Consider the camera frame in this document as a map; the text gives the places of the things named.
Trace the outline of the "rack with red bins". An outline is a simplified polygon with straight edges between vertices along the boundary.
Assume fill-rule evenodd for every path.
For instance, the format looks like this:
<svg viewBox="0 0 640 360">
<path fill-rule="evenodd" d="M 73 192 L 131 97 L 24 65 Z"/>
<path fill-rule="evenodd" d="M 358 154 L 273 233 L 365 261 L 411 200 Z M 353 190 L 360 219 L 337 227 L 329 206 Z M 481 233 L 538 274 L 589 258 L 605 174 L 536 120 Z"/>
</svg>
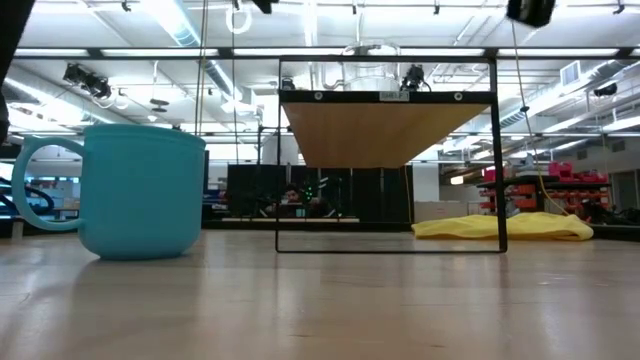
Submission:
<svg viewBox="0 0 640 360">
<path fill-rule="evenodd" d="M 592 222 L 611 208 L 611 184 L 598 171 L 576 172 L 569 162 L 529 161 L 503 166 L 505 212 L 573 214 Z"/>
</svg>

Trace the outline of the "wooden shelf with black frame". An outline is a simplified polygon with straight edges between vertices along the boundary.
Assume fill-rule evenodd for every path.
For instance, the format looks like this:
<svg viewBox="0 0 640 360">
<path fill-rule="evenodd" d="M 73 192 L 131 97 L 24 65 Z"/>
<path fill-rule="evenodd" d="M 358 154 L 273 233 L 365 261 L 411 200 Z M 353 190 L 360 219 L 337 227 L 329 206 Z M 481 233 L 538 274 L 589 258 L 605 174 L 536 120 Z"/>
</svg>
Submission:
<svg viewBox="0 0 640 360">
<path fill-rule="evenodd" d="M 289 119 L 305 162 L 315 168 L 400 168 L 485 109 L 491 111 L 496 170 L 495 253 L 508 250 L 499 118 L 497 59 L 493 55 L 287 55 L 286 62 L 484 63 L 486 91 L 280 90 L 278 114 Z"/>
</svg>

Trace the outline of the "blue plastic mug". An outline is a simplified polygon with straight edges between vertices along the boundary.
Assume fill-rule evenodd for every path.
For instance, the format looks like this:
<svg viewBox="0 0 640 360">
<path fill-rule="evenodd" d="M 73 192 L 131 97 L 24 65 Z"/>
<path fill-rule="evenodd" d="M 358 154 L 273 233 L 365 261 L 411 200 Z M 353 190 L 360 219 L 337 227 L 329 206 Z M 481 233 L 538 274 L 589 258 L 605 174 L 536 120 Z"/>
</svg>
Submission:
<svg viewBox="0 0 640 360">
<path fill-rule="evenodd" d="M 76 219 L 51 222 L 29 206 L 26 169 L 36 151 L 68 149 L 82 158 Z M 28 138 L 11 176 L 20 216 L 47 231 L 75 230 L 91 253 L 110 260 L 177 257 L 201 231 L 205 180 L 203 139 L 181 131 L 126 124 L 93 125 L 82 143 Z"/>
</svg>

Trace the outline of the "cardboard box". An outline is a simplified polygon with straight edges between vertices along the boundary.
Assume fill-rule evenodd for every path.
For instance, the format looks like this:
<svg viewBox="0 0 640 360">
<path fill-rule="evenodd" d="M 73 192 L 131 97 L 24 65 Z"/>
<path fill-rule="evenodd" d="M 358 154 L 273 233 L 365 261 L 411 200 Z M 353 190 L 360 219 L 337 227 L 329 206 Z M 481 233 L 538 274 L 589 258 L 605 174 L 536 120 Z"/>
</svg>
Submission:
<svg viewBox="0 0 640 360">
<path fill-rule="evenodd" d="M 459 201 L 428 201 L 414 204 L 414 222 L 464 217 L 468 215 L 468 204 Z"/>
</svg>

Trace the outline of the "black partition cabinet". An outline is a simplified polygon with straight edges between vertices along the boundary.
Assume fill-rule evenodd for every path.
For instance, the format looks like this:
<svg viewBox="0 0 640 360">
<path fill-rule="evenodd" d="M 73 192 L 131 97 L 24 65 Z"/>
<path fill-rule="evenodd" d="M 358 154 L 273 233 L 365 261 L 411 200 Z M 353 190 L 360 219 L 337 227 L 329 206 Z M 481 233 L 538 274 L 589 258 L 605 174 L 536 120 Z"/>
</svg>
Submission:
<svg viewBox="0 0 640 360">
<path fill-rule="evenodd" d="M 295 184 L 307 197 L 324 198 L 331 213 L 322 218 L 364 223 L 413 221 L 412 169 L 311 168 L 304 165 L 231 165 L 225 200 L 230 215 L 276 218 L 263 209 L 284 198 Z"/>
</svg>

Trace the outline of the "yellow cloth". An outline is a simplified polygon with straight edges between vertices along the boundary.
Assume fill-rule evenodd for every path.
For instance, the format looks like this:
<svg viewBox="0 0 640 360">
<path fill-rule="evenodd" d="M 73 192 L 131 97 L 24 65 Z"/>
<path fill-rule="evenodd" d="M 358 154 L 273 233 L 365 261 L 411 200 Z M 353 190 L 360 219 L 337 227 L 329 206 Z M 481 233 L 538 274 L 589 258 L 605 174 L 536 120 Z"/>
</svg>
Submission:
<svg viewBox="0 0 640 360">
<path fill-rule="evenodd" d="M 411 226 L 419 240 L 497 240 L 498 218 L 491 215 L 469 215 L 415 223 Z M 594 230 L 575 215 L 546 212 L 520 213 L 506 220 L 509 240 L 574 241 L 590 240 Z"/>
</svg>

